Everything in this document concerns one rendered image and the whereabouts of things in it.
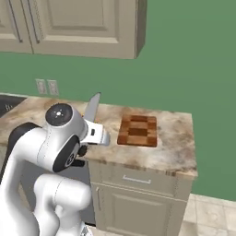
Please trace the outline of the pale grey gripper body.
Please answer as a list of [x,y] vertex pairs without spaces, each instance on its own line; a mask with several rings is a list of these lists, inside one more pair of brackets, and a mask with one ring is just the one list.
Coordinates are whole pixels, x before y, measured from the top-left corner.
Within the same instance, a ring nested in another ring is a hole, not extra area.
[[104,146],[109,146],[110,145],[109,132],[105,129],[105,127],[102,124],[99,125],[98,130],[99,130],[100,144]]

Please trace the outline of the brown wooden cutting board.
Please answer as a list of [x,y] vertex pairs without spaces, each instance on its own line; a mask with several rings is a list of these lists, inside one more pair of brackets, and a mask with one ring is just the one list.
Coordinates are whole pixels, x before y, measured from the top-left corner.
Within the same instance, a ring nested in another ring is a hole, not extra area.
[[145,115],[124,115],[117,144],[155,148],[158,145],[157,118]]

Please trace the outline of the beige drawer front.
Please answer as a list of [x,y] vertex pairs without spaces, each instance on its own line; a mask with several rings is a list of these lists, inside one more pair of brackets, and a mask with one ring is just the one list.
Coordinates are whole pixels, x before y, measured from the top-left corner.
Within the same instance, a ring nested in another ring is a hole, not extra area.
[[[169,176],[151,171],[132,170],[109,163],[99,163],[97,161],[90,161],[88,165],[90,171],[90,180],[94,183],[116,184],[154,192],[158,195],[165,195],[169,197],[174,196],[175,181]],[[123,180],[124,175],[130,178],[136,178],[145,181],[151,179],[151,184]]]

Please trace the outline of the grey dishwasher front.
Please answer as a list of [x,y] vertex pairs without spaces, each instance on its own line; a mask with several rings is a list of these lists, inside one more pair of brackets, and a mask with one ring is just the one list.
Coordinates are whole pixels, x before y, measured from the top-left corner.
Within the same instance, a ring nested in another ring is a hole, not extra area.
[[[38,167],[32,163],[25,162],[23,168],[23,174],[20,179],[24,193],[29,202],[29,208],[31,210],[36,206],[36,197],[33,192],[33,186],[39,176],[44,173],[48,173],[47,170]],[[89,179],[89,163],[87,161],[83,161],[82,164],[78,166],[69,167],[61,172],[59,172],[60,176],[75,180],[77,182],[82,182],[83,184],[88,186],[87,191],[79,191],[75,190],[70,198],[76,202],[80,201],[82,203],[82,208],[80,210],[81,219],[91,226],[96,225],[95,221],[95,213],[94,207],[92,203],[92,193],[91,193],[91,185]]]

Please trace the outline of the beige base cupboard door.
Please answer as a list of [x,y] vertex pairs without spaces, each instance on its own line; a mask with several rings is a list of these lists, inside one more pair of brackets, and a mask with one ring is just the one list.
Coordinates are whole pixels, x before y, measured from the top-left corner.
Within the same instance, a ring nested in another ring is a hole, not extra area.
[[[100,188],[100,205],[96,187]],[[178,236],[186,202],[140,191],[93,183],[96,227],[123,236]]]

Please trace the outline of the black hob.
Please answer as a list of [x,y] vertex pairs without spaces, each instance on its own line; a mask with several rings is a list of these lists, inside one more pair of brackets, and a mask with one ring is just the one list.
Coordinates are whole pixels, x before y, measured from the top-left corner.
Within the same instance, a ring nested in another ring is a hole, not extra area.
[[25,97],[0,95],[0,117],[18,106]]

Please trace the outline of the white wall socket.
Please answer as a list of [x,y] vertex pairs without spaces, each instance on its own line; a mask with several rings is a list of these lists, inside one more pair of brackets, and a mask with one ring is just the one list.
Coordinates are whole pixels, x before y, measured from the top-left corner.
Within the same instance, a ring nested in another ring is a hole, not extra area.
[[54,96],[59,95],[59,90],[57,87],[57,81],[56,80],[48,80],[48,87],[50,90],[50,94]]
[[46,88],[46,83],[43,79],[36,79],[36,84],[37,84],[37,89],[40,94],[46,94],[47,93],[47,88]]

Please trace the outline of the wide beige wall cupboard door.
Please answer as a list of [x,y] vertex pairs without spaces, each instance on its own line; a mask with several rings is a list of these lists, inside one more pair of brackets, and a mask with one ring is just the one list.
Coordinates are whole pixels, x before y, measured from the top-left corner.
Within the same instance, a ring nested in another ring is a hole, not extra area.
[[35,41],[27,0],[22,2],[35,53],[136,57],[136,0],[31,0],[39,44]]

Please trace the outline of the narrow beige wall cupboard door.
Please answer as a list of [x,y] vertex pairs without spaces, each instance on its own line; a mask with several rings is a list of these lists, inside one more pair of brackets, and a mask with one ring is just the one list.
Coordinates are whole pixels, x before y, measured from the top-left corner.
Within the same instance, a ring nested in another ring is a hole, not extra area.
[[22,43],[18,41],[16,28],[7,0],[0,0],[0,52],[32,53],[30,34],[22,0],[11,0]]

